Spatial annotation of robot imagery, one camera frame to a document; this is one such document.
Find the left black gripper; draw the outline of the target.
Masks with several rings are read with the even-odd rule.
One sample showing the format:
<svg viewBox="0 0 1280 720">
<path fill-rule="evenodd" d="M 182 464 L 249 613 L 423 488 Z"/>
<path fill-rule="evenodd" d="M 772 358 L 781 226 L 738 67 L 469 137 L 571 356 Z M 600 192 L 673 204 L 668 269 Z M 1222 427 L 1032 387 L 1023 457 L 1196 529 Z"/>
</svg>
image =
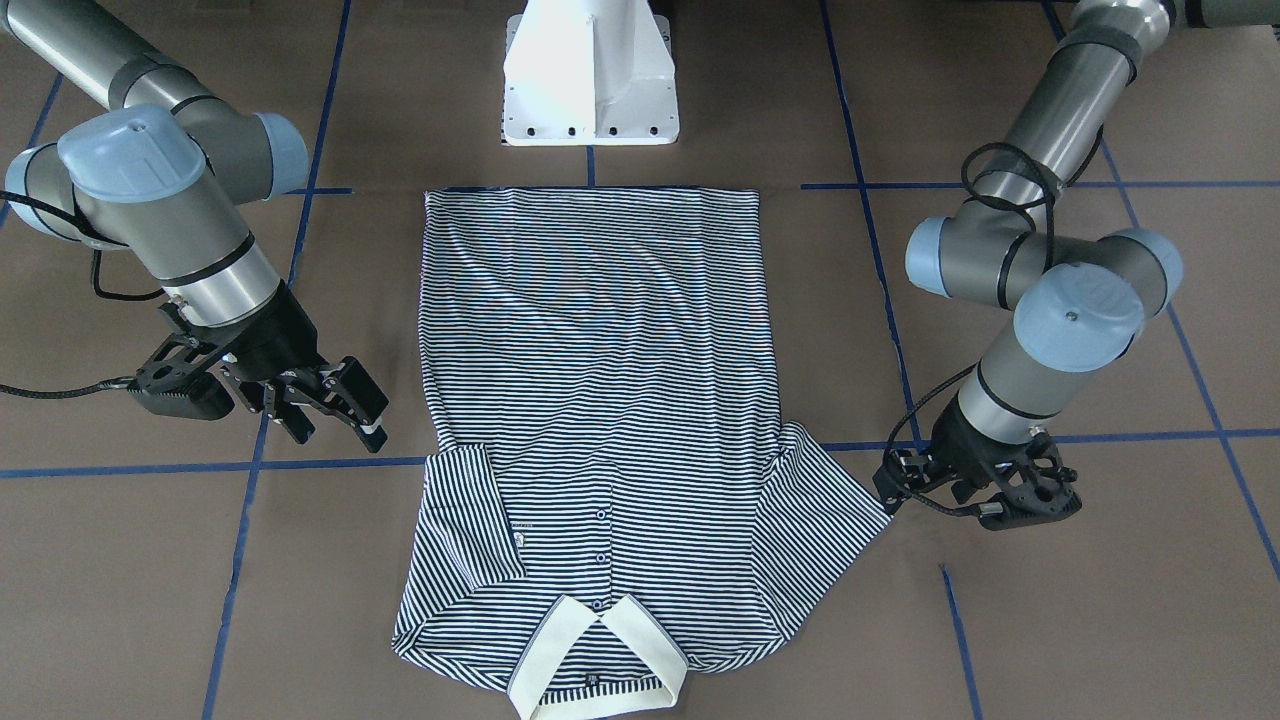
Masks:
<svg viewBox="0 0 1280 720">
<path fill-rule="evenodd" d="M 888 448 L 873 483 L 879 498 L 927 495 L 936 487 L 936 478 L 931 474 L 934 460 L 951 478 L 954 498 L 970 501 L 991 484 L 1006 491 L 1010 475 L 1027 460 L 1029 443 L 1029 438 L 1018 445 L 991 439 L 970 424 L 957 400 L 950 400 L 934 421 L 929 452 Z"/>
</svg>

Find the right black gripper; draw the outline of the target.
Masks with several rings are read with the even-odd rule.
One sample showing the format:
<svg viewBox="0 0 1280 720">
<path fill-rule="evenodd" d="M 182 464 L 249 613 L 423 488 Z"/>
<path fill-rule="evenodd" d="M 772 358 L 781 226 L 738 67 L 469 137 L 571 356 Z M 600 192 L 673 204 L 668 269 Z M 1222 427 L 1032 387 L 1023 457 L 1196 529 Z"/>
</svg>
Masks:
<svg viewBox="0 0 1280 720">
<path fill-rule="evenodd" d="M 237 332 L 227 346 L 232 359 L 223 361 L 237 398 L 262 401 L 268 418 L 297 445 L 315 432 L 303 405 L 346 424 L 370 454 L 381 451 L 389 398 L 357 357 L 326 364 L 317 351 L 317 329 L 287 283 L 252 316 L 227 329 Z"/>
</svg>

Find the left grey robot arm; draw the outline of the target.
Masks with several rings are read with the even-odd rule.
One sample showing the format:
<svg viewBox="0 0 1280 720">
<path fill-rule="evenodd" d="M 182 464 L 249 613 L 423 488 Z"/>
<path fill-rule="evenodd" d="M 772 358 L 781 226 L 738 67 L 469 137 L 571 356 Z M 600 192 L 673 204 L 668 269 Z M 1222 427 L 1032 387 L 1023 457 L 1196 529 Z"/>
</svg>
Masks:
<svg viewBox="0 0 1280 720">
<path fill-rule="evenodd" d="M 1093 158 L 1105 122 L 1143 61 L 1179 29 L 1275 26 L 1275 1 L 1080 1 L 1004 140 L 972 154 L 964 204 L 908 242 L 914 286 L 1012 314 L 980 360 L 954 377 L 957 395 L 925 451 L 887 448 L 874 483 L 887 514 L 950 487 L 954 518 L 1056 520 L 1080 507 L 1048 424 L 1121 357 L 1176 293 L 1184 269 L 1152 231 L 1096 241 L 1057 232 L 1064 191 Z"/>
</svg>

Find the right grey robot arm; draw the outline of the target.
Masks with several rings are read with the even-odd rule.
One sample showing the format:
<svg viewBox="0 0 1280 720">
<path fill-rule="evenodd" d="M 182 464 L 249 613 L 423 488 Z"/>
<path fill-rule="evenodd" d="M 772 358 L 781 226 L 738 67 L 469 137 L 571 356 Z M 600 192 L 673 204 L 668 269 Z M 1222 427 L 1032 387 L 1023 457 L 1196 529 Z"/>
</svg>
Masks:
<svg viewBox="0 0 1280 720">
<path fill-rule="evenodd" d="M 105 109 L 17 156 L 4 199 L 46 234 L 132 252 L 166 300 L 170 334 L 108 388 L 160 416 L 212 421 L 243 405 L 300 445 L 312 407 L 379 451 L 387 396 L 356 357 L 319 352 L 314 323 L 239 213 L 306 186 L 296 127 L 237 111 L 95 1 L 5 1 L 3 29 Z"/>
</svg>

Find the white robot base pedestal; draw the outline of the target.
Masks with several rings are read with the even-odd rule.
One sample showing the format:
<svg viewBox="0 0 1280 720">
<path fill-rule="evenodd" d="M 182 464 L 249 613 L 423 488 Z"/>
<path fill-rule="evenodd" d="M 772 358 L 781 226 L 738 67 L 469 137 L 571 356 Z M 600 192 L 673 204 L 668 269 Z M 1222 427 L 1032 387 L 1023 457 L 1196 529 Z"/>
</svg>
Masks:
<svg viewBox="0 0 1280 720">
<path fill-rule="evenodd" d="M 681 133 L 660 1 L 529 1 L 506 23 L 500 138 L 516 147 L 659 146 Z"/>
</svg>

